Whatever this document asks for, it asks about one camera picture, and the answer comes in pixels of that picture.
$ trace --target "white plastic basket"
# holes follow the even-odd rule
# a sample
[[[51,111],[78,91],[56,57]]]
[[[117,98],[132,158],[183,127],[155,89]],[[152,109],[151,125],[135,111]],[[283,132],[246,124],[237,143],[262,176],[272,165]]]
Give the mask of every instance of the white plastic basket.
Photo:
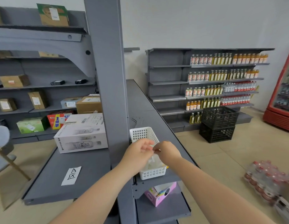
[[[142,128],[134,128],[130,129],[130,136],[132,142],[137,141],[140,138],[148,138],[154,141],[155,146],[159,143],[153,129],[151,127],[142,127]],[[152,158],[148,161],[145,169],[139,172],[141,180],[146,180],[149,178],[159,177],[165,175],[166,165],[162,163],[158,155],[153,155]]]

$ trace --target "red refrigerator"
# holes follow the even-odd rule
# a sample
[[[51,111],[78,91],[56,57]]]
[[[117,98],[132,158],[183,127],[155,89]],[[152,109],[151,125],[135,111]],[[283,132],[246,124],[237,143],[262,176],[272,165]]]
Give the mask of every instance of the red refrigerator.
[[[263,120],[289,131],[289,56],[280,73]]]

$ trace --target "pink tissue box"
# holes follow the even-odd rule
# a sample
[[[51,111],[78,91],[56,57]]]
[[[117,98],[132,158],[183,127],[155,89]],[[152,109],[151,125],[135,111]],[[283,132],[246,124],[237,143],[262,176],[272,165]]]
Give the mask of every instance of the pink tissue box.
[[[158,185],[145,191],[144,194],[147,198],[155,205],[155,207],[160,204],[165,197],[177,186],[177,182],[172,182],[168,184]]]

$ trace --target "white wall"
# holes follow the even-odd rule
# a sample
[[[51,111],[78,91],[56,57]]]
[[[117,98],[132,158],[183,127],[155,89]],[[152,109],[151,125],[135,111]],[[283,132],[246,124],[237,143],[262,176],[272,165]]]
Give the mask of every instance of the white wall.
[[[45,0],[84,11],[83,0]],[[44,0],[0,0],[0,6],[35,8]],[[271,65],[260,68],[260,94],[253,101],[264,110],[289,51],[289,0],[121,0],[126,78],[147,91],[150,48],[276,48]]]

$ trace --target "stacked black crate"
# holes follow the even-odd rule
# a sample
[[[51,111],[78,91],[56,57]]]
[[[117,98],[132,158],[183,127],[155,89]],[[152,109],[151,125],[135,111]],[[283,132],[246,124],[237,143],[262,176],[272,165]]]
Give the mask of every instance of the stacked black crate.
[[[209,143],[231,140],[239,112],[225,106],[205,108],[199,134]]]

